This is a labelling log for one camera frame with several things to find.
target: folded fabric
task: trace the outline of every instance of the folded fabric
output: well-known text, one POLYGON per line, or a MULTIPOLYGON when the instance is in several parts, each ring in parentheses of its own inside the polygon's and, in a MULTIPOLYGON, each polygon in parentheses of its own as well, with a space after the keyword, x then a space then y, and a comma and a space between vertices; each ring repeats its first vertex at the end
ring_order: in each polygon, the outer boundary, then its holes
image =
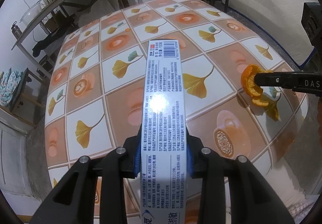
POLYGON ((12 71, 11 68, 7 71, 0 82, 0 105, 7 107, 13 97, 13 93, 21 81, 23 72, 12 71))

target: gray floor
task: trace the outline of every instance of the gray floor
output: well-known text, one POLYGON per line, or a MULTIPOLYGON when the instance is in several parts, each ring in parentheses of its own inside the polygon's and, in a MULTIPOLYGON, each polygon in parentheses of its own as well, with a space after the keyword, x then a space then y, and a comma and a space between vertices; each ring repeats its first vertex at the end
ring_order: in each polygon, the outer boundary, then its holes
MULTIPOLYGON (((223 10, 223 5, 216 2, 215 6, 223 10)), ((235 13, 232 10, 228 14, 240 21, 242 24, 253 30, 260 37, 270 44, 294 69, 298 70, 297 66, 288 57, 288 55, 262 30, 253 23, 235 13)), ((306 71, 313 71, 310 65, 306 65, 306 71)), ((39 100, 42 103, 46 102, 46 88, 42 88, 39 100)), ((297 176, 300 186, 309 192, 312 185, 316 182, 318 175, 322 169, 322 147, 319 145, 318 123, 317 116, 318 97, 309 96, 309 112, 302 125, 302 128, 285 155, 285 159, 297 176)), ((30 186, 35 198, 44 200, 51 191, 46 153, 45 153, 45 138, 44 138, 44 111, 39 110, 35 113, 35 121, 40 121, 37 128, 32 130, 26 139, 26 158, 27 170, 29 175, 30 186)))

